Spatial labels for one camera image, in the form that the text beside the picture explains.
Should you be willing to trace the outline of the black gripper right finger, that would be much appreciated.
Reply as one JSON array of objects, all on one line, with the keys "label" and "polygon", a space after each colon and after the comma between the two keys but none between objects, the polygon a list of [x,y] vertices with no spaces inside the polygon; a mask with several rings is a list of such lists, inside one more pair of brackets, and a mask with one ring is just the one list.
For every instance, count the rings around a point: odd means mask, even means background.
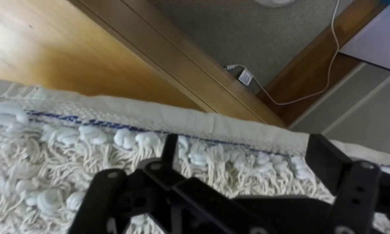
[{"label": "black gripper right finger", "polygon": [[311,134],[306,151],[306,163],[313,175],[323,182],[337,203],[349,203],[350,171],[352,160],[338,150],[329,139],[319,134]]}]

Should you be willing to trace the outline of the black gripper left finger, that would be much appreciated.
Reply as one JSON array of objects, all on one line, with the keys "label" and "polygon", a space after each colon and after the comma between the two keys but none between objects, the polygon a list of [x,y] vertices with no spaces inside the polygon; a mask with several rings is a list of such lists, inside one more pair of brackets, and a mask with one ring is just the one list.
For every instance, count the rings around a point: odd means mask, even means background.
[{"label": "black gripper left finger", "polygon": [[165,139],[165,145],[164,145],[161,158],[160,158],[160,168],[161,169],[173,167],[177,146],[178,146],[178,136],[169,134]]}]

